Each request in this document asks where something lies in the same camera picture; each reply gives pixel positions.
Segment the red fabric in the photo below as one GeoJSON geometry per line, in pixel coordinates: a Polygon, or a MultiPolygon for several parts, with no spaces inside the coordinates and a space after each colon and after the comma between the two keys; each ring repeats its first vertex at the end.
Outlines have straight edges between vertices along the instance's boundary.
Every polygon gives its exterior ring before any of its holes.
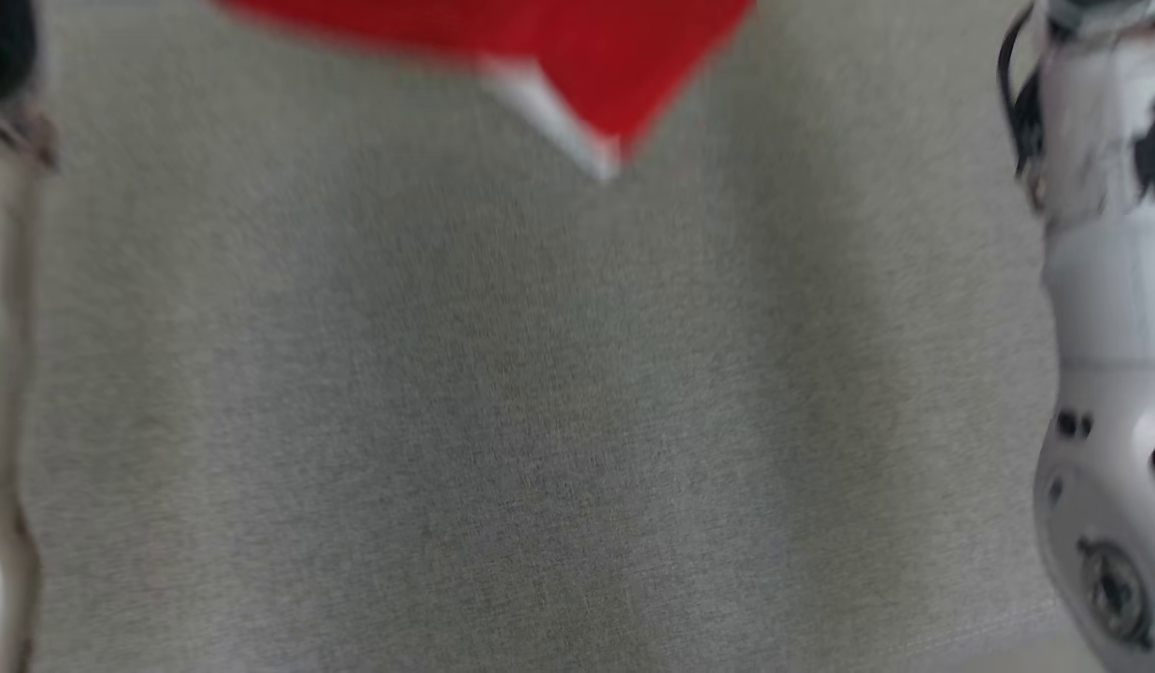
{"type": "Polygon", "coordinates": [[[753,0],[219,0],[372,46],[536,60],[587,124],[632,144],[753,0]]]}

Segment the gray tablecloth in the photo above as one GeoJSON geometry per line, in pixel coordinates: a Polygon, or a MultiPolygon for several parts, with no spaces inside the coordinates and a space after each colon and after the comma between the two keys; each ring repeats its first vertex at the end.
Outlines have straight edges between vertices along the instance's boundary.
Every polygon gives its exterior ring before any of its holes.
{"type": "Polygon", "coordinates": [[[1016,0],[762,0],[599,187],[469,77],[47,3],[39,673],[891,671],[1061,626],[1016,0]]]}

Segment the red cloth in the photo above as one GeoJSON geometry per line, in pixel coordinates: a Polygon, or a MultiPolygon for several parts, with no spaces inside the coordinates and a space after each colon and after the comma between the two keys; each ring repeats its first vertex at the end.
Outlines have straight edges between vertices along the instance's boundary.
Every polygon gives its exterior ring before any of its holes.
{"type": "Polygon", "coordinates": [[[753,0],[219,0],[372,46],[536,61],[624,148],[753,0]]]}

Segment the gray fabric surface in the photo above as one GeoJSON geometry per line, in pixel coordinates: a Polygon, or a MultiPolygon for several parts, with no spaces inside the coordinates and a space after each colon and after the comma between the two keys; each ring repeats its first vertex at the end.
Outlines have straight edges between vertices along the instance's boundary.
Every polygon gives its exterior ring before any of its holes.
{"type": "Polygon", "coordinates": [[[769,0],[610,187],[465,76],[49,3],[35,671],[907,671],[1059,626],[1016,0],[769,0]]]}

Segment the red object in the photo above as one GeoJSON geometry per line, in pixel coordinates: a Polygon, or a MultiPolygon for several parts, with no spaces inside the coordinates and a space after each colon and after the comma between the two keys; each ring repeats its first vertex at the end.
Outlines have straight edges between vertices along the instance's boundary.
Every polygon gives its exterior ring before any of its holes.
{"type": "Polygon", "coordinates": [[[535,62],[628,148],[753,0],[222,0],[297,27],[479,65],[535,62]]]}

